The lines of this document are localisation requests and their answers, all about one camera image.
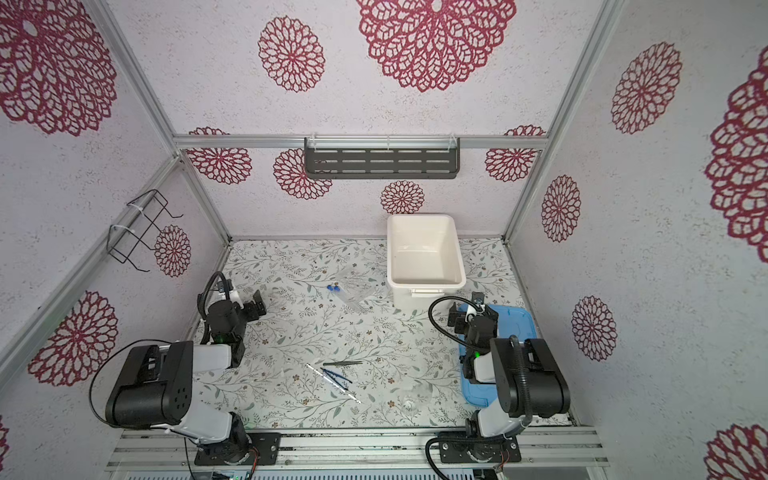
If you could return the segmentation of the white plastic bin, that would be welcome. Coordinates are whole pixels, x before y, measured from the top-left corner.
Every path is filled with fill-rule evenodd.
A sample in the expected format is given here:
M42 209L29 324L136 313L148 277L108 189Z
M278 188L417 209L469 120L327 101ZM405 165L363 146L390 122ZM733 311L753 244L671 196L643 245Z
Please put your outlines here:
M386 247L387 284L401 311L424 311L466 285L458 233L449 215L389 216Z

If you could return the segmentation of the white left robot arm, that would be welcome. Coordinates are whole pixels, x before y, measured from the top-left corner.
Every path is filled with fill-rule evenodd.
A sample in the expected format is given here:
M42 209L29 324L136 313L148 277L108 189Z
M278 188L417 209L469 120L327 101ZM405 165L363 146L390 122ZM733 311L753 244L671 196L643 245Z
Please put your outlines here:
M242 300L232 290L204 308L207 344L179 341L130 349L106 402L106 421L123 429L168 430L192 442L189 465L273 465L279 434L250 434L235 412L213 408L193 389L197 373L221 373L240 366L249 322L266 313L259 292Z

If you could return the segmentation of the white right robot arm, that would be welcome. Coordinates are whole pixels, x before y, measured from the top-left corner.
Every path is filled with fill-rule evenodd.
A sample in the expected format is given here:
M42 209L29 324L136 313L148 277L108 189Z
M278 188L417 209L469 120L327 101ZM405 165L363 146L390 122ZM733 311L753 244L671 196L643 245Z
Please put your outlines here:
M519 462L517 437L532 420L565 414L571 404L567 382L531 314L489 304L474 292L469 299L435 300L428 319L459 345L462 393L477 410L463 433L440 433L425 450L437 445L444 464Z

